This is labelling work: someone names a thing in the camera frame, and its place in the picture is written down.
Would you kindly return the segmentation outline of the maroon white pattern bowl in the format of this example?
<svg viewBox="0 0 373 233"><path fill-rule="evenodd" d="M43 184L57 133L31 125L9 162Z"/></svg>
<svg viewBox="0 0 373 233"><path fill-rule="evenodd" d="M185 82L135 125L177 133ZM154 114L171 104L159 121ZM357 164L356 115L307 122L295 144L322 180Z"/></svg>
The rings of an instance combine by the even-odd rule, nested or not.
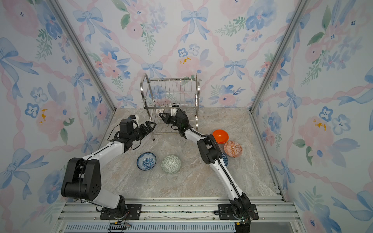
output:
<svg viewBox="0 0 373 233"><path fill-rule="evenodd" d="M157 116L159 116L159 113L163 113L164 112L164 109L156 109L155 110L155 114L157 115Z"/></svg>

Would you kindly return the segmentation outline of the steel wire dish rack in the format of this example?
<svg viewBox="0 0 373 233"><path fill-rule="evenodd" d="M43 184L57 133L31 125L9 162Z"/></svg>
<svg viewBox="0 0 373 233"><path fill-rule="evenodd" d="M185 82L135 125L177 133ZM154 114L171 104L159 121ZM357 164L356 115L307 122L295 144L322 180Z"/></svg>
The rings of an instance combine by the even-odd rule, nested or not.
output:
<svg viewBox="0 0 373 233"><path fill-rule="evenodd" d="M172 126L165 124L156 109L164 109L164 113L171 113L172 106L178 106L186 112L190 125L198 131L200 82L197 76L172 79L155 79L144 74L140 83L144 109L149 121L155 122L154 135L179 135Z"/></svg>

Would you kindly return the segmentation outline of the blue floral bowl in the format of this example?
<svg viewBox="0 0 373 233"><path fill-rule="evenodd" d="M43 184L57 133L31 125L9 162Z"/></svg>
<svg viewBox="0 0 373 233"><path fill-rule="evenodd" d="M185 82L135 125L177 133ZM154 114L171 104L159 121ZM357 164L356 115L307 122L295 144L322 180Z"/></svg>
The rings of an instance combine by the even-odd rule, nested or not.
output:
<svg viewBox="0 0 373 233"><path fill-rule="evenodd" d="M137 167L142 171L151 170L157 162L156 156L151 152L145 152L137 158Z"/></svg>

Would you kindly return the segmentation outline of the orange plastic bowl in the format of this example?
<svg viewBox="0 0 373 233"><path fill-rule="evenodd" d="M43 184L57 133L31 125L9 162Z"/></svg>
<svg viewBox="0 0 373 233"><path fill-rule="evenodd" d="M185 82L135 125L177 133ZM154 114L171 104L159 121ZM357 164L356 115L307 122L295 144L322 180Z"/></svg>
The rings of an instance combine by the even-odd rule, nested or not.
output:
<svg viewBox="0 0 373 233"><path fill-rule="evenodd" d="M229 134L221 129L215 130L213 136L218 144L225 144L229 141Z"/></svg>

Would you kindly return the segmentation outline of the red geometric pattern bowl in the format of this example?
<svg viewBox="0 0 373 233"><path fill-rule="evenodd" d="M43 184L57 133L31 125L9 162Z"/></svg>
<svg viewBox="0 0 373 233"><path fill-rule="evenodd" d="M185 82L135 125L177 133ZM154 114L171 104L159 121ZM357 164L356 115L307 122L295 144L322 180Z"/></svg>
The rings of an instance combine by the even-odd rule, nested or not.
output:
<svg viewBox="0 0 373 233"><path fill-rule="evenodd" d="M228 141L224 145L224 152L232 158L240 157L243 153L242 146L235 141Z"/></svg>

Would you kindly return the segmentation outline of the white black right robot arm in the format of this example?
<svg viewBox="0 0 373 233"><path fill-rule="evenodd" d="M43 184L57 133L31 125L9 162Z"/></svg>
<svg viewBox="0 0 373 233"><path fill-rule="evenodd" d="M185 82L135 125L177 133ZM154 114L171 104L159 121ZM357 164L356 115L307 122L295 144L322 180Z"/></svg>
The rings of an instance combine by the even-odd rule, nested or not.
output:
<svg viewBox="0 0 373 233"><path fill-rule="evenodd" d="M256 210L244 191L238 186L228 171L222 152L213 135L204 135L196 131L189 123L187 114L180 108L173 113L159 113L162 121L177 130L181 137L194 142L205 164L209 165L221 181L236 219L254 219Z"/></svg>

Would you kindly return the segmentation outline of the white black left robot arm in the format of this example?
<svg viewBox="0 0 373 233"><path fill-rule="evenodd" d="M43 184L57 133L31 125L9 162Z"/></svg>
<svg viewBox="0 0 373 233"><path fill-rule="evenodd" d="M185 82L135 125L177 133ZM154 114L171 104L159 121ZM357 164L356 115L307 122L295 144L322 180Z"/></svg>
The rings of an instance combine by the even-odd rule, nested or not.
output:
<svg viewBox="0 0 373 233"><path fill-rule="evenodd" d="M134 142L141 142L155 127L156 123L151 121L139 124L135 115L121 120L119 131L107 145L83 158L75 157L68 161L61 195L82 202L88 201L103 210L125 212L124 197L103 188L101 169L114 158L131 150Z"/></svg>

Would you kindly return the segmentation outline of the green pattern bowl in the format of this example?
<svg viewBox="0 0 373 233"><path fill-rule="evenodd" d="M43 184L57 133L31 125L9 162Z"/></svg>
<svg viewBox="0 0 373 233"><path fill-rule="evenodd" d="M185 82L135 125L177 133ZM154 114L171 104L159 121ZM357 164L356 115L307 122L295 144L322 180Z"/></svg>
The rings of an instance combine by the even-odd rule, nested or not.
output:
<svg viewBox="0 0 373 233"><path fill-rule="evenodd" d="M166 174L176 174L181 169L181 160L176 155L169 155L162 160L161 168Z"/></svg>

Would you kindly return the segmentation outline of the blue geometric pattern bowl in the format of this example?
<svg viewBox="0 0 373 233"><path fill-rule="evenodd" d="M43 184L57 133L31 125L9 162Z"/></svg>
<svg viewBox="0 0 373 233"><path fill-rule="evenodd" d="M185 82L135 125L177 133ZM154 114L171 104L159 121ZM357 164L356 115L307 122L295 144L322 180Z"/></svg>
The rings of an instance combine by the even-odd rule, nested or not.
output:
<svg viewBox="0 0 373 233"><path fill-rule="evenodd" d="M225 166L227 167L229 164L228 156L225 153L222 153L221 156L222 156Z"/></svg>

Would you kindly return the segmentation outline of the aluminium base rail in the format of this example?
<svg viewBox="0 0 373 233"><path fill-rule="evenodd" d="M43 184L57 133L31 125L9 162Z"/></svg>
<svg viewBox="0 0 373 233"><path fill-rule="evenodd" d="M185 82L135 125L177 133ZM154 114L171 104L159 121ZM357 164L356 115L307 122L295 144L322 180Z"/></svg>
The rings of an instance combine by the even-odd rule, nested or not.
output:
<svg viewBox="0 0 373 233"><path fill-rule="evenodd" d="M127 199L128 217L101 218L92 204L66 203L53 233L304 233L293 203L252 197L255 218L238 220L224 198Z"/></svg>

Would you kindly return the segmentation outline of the aluminium corner post left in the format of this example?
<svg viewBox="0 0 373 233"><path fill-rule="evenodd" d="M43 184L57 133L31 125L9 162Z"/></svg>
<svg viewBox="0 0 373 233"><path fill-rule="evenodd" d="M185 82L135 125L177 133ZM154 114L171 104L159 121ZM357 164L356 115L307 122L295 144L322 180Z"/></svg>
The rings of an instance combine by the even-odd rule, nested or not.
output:
<svg viewBox="0 0 373 233"><path fill-rule="evenodd" d="M96 73L93 64L91 63L87 52L85 51L82 43L80 42L78 35L74 31L70 21L68 20L65 12L63 11L60 3L58 1L46 1L48 6L50 7L51 11L55 14L58 22L61 24L61 27L67 33L69 39L72 42L72 45L75 51L78 53L78 57L81 59L83 65L89 72L90 76L92 77L94 83L96 84L97 88L101 92L103 98L108 103L109 108L115 112L116 107L114 106L113 101L111 100L107 90L104 87L103 82L99 78L98 74Z"/></svg>

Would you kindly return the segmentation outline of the aluminium corner post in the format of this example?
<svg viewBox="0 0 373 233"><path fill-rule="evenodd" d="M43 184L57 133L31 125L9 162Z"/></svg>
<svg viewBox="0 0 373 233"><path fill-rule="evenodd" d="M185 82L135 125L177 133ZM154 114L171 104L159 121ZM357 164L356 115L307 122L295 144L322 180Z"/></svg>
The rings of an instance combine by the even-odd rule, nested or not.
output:
<svg viewBox="0 0 373 233"><path fill-rule="evenodd" d="M58 22L61 24L61 27L67 33L69 39L72 42L72 45L75 51L78 53L78 57L81 59L83 65L89 72L90 76L92 77L94 83L96 84L97 88L101 92L103 98L108 103L109 108L115 112L116 107L114 106L113 101L111 100L107 90L104 87L103 82L99 78L98 74L96 73L93 64L91 63L87 52L85 51L82 43L80 42L78 35L74 31L70 21L68 20L65 12L63 11L60 3L58 1L46 1L48 6L50 7L51 11L55 14Z"/></svg>
<svg viewBox="0 0 373 233"><path fill-rule="evenodd" d="M275 72L275 69L277 65L280 63L286 49L288 48L288 45L290 44L290 39L295 34L295 31L297 27L299 26L299 23L301 21L301 18L305 14L306 7L308 5L309 1L307 0L301 0L299 1L299 4L295 8L294 15L291 18L290 24L288 25L287 29L285 30L284 37L281 40L279 47L277 48L273 62L271 63L269 70L267 74L265 75L261 85L259 86L259 90L255 96L255 99L253 101L253 104L250 108L250 113L253 114L256 112L256 109L259 106L259 102L261 100L262 95L265 92L266 86L270 82L272 75Z"/></svg>

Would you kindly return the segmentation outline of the aluminium corner post right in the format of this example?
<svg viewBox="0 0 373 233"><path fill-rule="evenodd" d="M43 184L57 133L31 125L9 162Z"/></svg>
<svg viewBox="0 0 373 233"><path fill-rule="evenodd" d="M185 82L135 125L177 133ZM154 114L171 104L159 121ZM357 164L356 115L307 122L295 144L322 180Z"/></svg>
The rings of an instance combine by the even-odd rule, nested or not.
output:
<svg viewBox="0 0 373 233"><path fill-rule="evenodd" d="M255 96L255 99L253 101L253 104L250 108L250 113L253 114L256 112L256 109L259 106L259 102L261 100L262 95L265 92L266 86L270 82L272 75L275 72L275 69L277 65L280 63L286 49L288 48L288 45L290 44L290 39L295 34L295 31L297 27L299 26L299 23L301 21L301 18L305 14L306 7L308 5L309 1L307 0L301 0L299 1L299 4L295 8L294 15L291 18L290 24L288 25L287 29L285 30L284 37L281 40L279 47L277 48L273 62L271 63L269 70L267 74L265 75L261 85L259 86L259 90Z"/></svg>

